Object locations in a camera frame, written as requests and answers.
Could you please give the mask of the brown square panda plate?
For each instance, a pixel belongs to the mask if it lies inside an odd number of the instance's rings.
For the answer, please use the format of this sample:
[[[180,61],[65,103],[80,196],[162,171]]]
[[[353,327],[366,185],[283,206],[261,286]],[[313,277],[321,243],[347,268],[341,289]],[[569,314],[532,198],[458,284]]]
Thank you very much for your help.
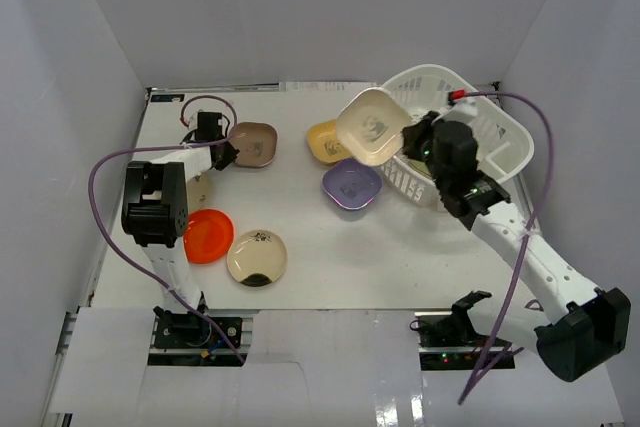
[[[242,168],[258,169],[275,158],[278,133],[267,123],[241,122],[230,141],[238,151],[234,164]]]

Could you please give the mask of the cream square panda plate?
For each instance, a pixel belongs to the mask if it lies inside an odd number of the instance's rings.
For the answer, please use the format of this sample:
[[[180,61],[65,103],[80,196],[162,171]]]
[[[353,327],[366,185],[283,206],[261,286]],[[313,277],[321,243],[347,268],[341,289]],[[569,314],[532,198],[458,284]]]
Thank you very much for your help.
[[[335,124],[336,137],[351,156],[376,167],[402,149],[402,130],[412,125],[412,118],[387,90],[372,87],[357,94]]]

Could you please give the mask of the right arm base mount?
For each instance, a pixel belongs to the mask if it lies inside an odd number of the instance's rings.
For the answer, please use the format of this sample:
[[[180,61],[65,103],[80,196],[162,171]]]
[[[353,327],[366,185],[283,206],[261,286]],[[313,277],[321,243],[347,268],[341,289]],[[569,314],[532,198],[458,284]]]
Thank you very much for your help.
[[[476,303],[490,298],[485,291],[472,291],[456,301],[451,310],[416,313],[409,329],[418,336],[423,372],[472,371],[487,336],[479,335],[464,316]]]

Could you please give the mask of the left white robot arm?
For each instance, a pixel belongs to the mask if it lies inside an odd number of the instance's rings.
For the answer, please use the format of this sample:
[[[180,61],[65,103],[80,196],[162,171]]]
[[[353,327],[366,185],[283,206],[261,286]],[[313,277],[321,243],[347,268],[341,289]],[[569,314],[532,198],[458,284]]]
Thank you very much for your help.
[[[225,118],[217,112],[198,112],[180,149],[152,161],[132,161],[126,168],[122,228],[142,248],[152,273],[166,283],[167,310],[196,309],[203,302],[183,246],[188,183],[235,160],[237,150],[224,137]]]

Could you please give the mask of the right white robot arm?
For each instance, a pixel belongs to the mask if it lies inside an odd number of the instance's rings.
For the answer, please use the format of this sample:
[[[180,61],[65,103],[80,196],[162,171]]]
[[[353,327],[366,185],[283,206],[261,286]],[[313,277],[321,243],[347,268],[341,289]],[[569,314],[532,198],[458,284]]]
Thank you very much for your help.
[[[431,334],[452,334],[466,346],[498,337],[533,351],[566,382],[624,350],[629,298],[618,288],[600,288],[527,229],[509,193],[479,169],[468,125],[428,114],[403,128],[402,137],[403,154],[425,163],[447,212],[511,266],[541,305],[540,311],[505,307],[486,291],[472,291]]]

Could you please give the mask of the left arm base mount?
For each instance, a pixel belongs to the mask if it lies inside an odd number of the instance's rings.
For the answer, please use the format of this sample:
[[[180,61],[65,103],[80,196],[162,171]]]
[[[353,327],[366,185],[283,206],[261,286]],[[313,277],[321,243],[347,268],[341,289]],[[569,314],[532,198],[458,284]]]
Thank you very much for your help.
[[[192,313],[174,313],[159,306],[153,311],[156,324],[152,346],[156,349],[208,349],[219,342],[227,346],[209,323]],[[236,348],[240,347],[243,327],[241,317],[211,317],[211,320]]]

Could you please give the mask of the green square panda plate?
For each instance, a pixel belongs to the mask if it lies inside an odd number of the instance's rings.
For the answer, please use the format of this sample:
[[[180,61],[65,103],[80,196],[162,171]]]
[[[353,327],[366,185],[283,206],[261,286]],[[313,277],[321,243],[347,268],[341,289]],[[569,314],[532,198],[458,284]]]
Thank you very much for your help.
[[[428,178],[428,179],[432,178],[431,173],[424,162],[409,160],[408,164],[413,170],[415,170],[416,172],[419,172],[425,178]]]

